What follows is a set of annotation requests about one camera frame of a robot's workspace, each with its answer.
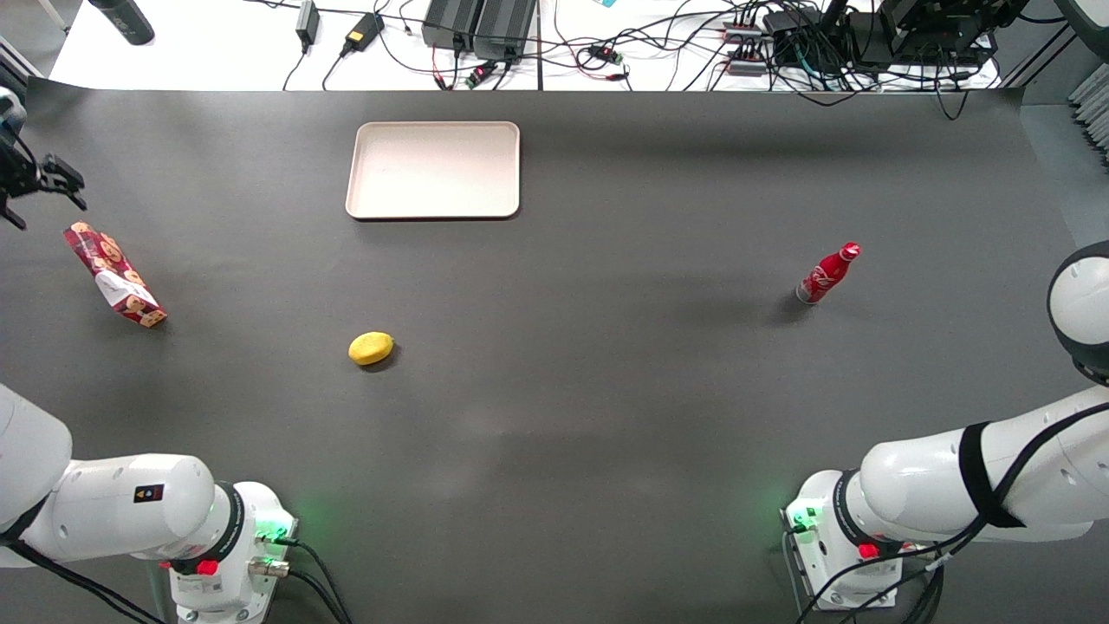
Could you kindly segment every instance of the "red led light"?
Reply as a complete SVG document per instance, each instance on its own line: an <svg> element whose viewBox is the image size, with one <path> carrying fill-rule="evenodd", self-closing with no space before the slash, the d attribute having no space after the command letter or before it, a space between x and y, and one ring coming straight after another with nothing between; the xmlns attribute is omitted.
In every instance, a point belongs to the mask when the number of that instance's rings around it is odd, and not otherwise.
<svg viewBox="0 0 1109 624"><path fill-rule="evenodd" d="M878 548L874 544L859 544L858 556L863 559L874 559L878 556Z"/></svg>
<svg viewBox="0 0 1109 624"><path fill-rule="evenodd" d="M196 574L201 576L212 576L215 574L216 570L220 570L220 562L206 559L196 564Z"/></svg>

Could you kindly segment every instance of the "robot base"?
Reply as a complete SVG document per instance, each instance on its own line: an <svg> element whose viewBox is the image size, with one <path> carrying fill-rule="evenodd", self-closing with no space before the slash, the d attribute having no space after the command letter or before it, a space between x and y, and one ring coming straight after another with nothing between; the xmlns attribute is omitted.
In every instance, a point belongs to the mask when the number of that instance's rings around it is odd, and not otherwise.
<svg viewBox="0 0 1109 624"><path fill-rule="evenodd" d="M792 535L794 561L812 596L840 571L863 561L858 546L847 540L840 529L832 509L832 492L843 473L834 470L818 472L801 487L797 499L783 510L787 526L804 524L803 533ZM818 611L846 611L855 608L879 592L901 581L902 561L876 563L844 574L832 584L816 602ZM894 606L897 591L872 603L872 607Z"/></svg>
<svg viewBox="0 0 1109 624"><path fill-rule="evenodd" d="M177 574L170 571L170 589L177 617L196 624L261 624L269 611L276 579L251 574L252 560L284 561L287 546L260 540L279 533L292 536L296 520L281 507L273 490L261 483L242 482L235 490L243 499L243 531L214 575Z"/></svg>

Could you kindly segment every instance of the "power supply box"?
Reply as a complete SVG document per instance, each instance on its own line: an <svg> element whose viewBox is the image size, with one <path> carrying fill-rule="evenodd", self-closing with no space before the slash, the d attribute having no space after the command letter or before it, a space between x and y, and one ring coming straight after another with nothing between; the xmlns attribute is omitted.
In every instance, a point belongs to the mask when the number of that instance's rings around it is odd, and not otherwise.
<svg viewBox="0 0 1109 624"><path fill-rule="evenodd" d="M431 0L424 18L424 43L472 52L481 4L482 0Z"/></svg>
<svg viewBox="0 0 1109 624"><path fill-rule="evenodd" d="M536 0L486 0L474 33L474 53L500 61L523 54Z"/></svg>

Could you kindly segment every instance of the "tray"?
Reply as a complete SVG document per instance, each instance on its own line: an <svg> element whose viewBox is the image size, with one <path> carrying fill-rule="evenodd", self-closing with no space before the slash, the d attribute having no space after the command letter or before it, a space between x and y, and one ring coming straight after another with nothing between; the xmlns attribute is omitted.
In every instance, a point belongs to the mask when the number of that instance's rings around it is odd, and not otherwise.
<svg viewBox="0 0 1109 624"><path fill-rule="evenodd" d="M355 218L503 218L519 206L520 129L510 121L358 129L346 198Z"/></svg>

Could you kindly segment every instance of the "black bottle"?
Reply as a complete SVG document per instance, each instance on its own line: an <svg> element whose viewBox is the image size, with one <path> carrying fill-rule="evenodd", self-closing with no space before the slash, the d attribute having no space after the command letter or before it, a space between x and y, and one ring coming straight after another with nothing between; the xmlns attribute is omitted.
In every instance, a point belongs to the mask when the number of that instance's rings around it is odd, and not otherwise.
<svg viewBox="0 0 1109 624"><path fill-rule="evenodd" d="M154 39L154 29L146 21L134 0L89 0L120 30L132 45L142 45Z"/></svg>

